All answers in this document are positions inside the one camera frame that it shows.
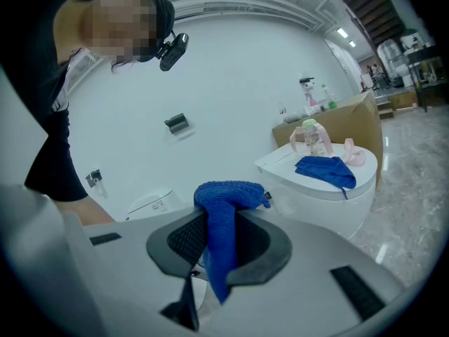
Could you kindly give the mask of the dark wooden staircase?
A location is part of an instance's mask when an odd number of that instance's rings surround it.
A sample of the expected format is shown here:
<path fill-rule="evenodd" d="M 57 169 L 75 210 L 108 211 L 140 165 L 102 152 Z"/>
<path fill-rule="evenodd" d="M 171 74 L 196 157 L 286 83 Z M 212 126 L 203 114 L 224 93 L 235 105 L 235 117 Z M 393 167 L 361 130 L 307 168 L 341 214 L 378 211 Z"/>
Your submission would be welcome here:
<path fill-rule="evenodd" d="M 425 45 L 422 21 L 410 0 L 342 0 L 372 46 L 408 37 Z"/>

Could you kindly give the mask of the black wall shelf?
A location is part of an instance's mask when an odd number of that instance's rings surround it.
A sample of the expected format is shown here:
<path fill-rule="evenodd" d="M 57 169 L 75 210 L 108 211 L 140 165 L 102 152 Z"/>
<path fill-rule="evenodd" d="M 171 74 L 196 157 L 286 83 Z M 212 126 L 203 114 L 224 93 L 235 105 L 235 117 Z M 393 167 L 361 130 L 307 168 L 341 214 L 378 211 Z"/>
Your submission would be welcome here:
<path fill-rule="evenodd" d="M 183 113 L 177 114 L 174 117 L 165 120 L 164 124 L 168 127 L 172 134 L 179 133 L 189 127 L 189 122 Z"/>

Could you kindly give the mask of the white elongated toilet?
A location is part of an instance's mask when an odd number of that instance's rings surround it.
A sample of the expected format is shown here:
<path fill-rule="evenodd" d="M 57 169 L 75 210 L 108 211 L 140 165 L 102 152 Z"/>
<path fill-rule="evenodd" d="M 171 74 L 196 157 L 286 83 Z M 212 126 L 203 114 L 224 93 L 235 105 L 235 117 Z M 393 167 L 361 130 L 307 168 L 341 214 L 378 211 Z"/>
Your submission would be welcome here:
<path fill-rule="evenodd" d="M 174 190 L 169 188 L 153 190 L 130 205 L 125 221 L 159 216 L 180 210 L 183 206 Z"/>

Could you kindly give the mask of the black toilet paper holder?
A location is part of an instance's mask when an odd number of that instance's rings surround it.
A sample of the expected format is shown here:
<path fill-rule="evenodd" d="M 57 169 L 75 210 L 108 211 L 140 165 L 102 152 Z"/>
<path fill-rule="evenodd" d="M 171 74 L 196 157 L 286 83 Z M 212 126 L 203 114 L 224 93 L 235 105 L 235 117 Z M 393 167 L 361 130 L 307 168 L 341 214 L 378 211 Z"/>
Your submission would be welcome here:
<path fill-rule="evenodd" d="M 96 193 L 100 197 L 106 197 L 106 192 L 102 184 L 102 175 L 99 169 L 91 171 L 86 176 L 86 182 L 88 183 L 89 188 L 94 191 L 94 193 Z"/>

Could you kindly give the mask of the white tankless toilet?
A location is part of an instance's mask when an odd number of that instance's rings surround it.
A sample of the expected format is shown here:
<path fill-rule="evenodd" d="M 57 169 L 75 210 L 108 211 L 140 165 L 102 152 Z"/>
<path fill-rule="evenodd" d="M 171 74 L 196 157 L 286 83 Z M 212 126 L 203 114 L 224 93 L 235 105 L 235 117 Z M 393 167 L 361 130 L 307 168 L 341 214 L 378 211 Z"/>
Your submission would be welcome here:
<path fill-rule="evenodd" d="M 282 215 L 350 239 L 364 223 L 375 197 L 376 156 L 364 149 L 365 164 L 349 168 L 356 187 L 343 193 L 329 183 L 297 174 L 295 165 L 306 156 L 307 147 L 297 143 L 296 148 L 286 144 L 255 162 L 264 188 Z"/>

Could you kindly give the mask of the blue towel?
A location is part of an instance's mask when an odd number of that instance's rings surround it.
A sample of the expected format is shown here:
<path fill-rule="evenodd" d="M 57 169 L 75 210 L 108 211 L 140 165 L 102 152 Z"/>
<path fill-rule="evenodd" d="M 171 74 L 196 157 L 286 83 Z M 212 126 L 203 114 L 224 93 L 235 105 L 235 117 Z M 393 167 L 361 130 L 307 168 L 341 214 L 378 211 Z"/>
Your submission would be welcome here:
<path fill-rule="evenodd" d="M 339 157 L 305 156 L 296 163 L 295 172 L 331 184 L 342 191 L 345 199 L 346 189 L 356 187 L 356 177 Z"/>

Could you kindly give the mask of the person's left forearm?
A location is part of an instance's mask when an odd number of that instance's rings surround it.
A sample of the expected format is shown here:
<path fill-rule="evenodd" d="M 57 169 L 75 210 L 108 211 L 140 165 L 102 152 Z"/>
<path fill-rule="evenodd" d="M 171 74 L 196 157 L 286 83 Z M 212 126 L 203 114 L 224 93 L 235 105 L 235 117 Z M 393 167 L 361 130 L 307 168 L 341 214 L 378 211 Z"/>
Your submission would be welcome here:
<path fill-rule="evenodd" d="M 82 225 L 102 225 L 115 223 L 115 220 L 94 199 L 87 196 L 76 201 L 56 201 L 53 203 L 60 211 L 75 213 Z"/>

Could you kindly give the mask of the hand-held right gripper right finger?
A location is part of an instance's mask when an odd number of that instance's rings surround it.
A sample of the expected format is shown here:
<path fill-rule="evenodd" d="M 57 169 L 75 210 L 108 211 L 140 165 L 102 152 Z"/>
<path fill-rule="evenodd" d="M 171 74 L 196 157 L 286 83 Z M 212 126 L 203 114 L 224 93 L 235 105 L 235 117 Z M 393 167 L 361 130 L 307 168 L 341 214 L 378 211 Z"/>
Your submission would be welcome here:
<path fill-rule="evenodd" d="M 267 283 L 234 287 L 224 305 L 200 328 L 206 337 L 333 337 L 362 324 L 349 297 L 365 299 L 358 282 L 345 291 L 332 271 L 346 268 L 388 305 L 404 286 L 390 271 L 345 238 L 325 228 L 286 218 L 273 210 L 253 215 L 273 223 L 293 250 Z"/>

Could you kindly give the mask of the large cardboard box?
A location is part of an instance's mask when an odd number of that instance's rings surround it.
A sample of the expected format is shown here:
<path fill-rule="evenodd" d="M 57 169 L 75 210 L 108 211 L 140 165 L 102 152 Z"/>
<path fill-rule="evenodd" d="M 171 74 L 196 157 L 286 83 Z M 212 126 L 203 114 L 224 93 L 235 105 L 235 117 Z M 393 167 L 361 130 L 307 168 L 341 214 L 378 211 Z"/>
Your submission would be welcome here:
<path fill-rule="evenodd" d="M 375 96 L 366 91 L 339 101 L 337 108 L 312 116 L 327 131 L 332 143 L 342 144 L 347 138 L 355 146 L 371 151 L 377 159 L 376 178 L 380 179 L 383 158 L 383 137 Z"/>

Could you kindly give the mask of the white door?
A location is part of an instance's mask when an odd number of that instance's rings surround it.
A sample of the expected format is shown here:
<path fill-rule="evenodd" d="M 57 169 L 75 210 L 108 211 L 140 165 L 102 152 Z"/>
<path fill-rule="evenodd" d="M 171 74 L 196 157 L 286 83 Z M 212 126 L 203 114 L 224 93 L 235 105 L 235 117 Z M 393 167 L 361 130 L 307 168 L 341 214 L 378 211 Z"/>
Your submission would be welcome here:
<path fill-rule="evenodd" d="M 346 49 L 341 48 L 337 44 L 327 39 L 324 39 L 324 41 L 329 47 L 331 53 L 335 56 L 335 58 L 341 65 L 354 94 L 360 93 L 363 90 L 363 88 L 361 87 L 362 71 L 357 61 Z"/>

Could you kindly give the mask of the blue cleaning cloth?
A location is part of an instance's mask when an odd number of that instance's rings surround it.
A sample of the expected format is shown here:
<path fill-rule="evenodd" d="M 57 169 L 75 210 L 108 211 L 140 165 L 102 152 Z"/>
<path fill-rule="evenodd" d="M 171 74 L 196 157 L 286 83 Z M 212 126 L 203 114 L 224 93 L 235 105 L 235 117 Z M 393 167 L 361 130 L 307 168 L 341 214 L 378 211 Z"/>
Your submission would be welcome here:
<path fill-rule="evenodd" d="M 211 288 L 223 304 L 228 296 L 227 275 L 238 266 L 235 215 L 239 209 L 270 207 L 264 188 L 248 181 L 211 181 L 197 187 L 194 205 L 207 214 L 207 247 L 203 264 Z"/>

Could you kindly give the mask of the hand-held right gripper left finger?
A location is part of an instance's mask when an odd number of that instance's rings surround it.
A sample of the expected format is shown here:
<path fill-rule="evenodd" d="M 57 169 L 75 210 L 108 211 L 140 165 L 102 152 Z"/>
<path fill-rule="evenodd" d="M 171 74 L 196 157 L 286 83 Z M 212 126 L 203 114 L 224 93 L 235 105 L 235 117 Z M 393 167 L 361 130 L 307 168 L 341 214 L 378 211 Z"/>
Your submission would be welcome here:
<path fill-rule="evenodd" d="M 172 250 L 168 237 L 202 218 L 188 208 L 84 227 L 75 214 L 65 214 L 70 251 L 106 337 L 200 337 L 193 265 Z"/>

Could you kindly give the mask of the dark raised platform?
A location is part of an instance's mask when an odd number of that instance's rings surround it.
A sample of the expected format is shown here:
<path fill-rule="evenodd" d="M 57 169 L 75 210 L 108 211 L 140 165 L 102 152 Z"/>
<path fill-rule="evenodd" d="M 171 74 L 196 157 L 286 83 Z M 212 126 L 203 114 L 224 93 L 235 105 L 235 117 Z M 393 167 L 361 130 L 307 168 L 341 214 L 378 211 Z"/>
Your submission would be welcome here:
<path fill-rule="evenodd" d="M 377 89 L 375 102 L 380 119 L 393 119 L 395 112 L 417 108 L 418 99 L 413 87 Z"/>

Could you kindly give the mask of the black metal rack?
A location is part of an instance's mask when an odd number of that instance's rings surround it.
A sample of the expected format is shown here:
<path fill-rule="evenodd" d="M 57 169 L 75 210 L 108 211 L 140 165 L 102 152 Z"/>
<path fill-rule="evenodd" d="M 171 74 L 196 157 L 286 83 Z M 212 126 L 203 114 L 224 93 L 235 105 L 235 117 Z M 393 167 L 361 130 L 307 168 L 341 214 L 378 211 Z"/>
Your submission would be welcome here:
<path fill-rule="evenodd" d="M 418 105 L 427 112 L 430 93 L 440 93 L 449 103 L 449 73 L 436 46 L 412 51 L 406 56 L 408 71 L 417 94 Z"/>

